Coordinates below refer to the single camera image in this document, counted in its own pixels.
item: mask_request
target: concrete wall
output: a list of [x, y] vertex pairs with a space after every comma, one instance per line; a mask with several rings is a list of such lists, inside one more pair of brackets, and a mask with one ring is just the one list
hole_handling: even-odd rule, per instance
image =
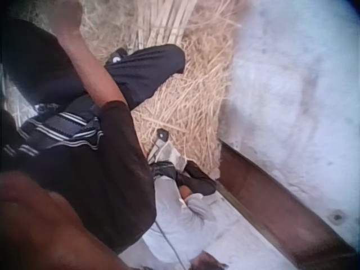
[[358, 15], [341, 0], [247, 0], [241, 17], [219, 136], [356, 247]]

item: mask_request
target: black shoe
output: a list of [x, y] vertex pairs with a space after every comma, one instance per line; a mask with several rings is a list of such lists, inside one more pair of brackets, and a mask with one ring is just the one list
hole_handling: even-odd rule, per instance
[[128, 55], [128, 53], [124, 48], [118, 48], [110, 55], [109, 59], [107, 59], [106, 65], [112, 65], [120, 62], [126, 55]]

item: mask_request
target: hand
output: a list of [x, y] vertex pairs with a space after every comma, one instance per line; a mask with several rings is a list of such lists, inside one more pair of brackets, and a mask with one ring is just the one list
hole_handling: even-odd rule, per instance
[[78, 0], [55, 0], [48, 11], [51, 29], [56, 37], [80, 33], [83, 7]]
[[179, 192], [180, 192], [180, 196], [183, 200], [185, 200], [192, 194], [192, 191], [187, 186], [179, 187]]
[[19, 172], [0, 175], [0, 240], [10, 269], [126, 269], [68, 201]]

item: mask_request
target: brown wooden board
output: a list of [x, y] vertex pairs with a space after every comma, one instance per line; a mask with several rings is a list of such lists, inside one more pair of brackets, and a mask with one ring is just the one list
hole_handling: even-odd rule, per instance
[[320, 217], [225, 143], [219, 181], [241, 205], [240, 213], [299, 268], [331, 261], [335, 268], [324, 269], [348, 269], [344, 258], [355, 259], [354, 249]]

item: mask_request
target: wire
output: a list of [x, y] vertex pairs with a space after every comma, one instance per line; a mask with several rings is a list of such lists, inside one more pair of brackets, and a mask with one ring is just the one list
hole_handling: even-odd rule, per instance
[[171, 249], [174, 251], [175, 256], [176, 256], [176, 258], [178, 259], [178, 261], [180, 262], [182, 268], [183, 268], [184, 270], [186, 270], [186, 267], [185, 267], [184, 264], [182, 263], [179, 254], [176, 252], [176, 249], [175, 249], [174, 246], [171, 244], [170, 240], [167, 238], [167, 236], [165, 235], [164, 231], [160, 228], [160, 226], [159, 226], [159, 224], [158, 224], [157, 221], [155, 221], [155, 224], [156, 224], [156, 226], [158, 227], [158, 229], [159, 229], [159, 231], [161, 232], [161, 234], [164, 236], [166, 242], [169, 244], [169, 246], [171, 247]]

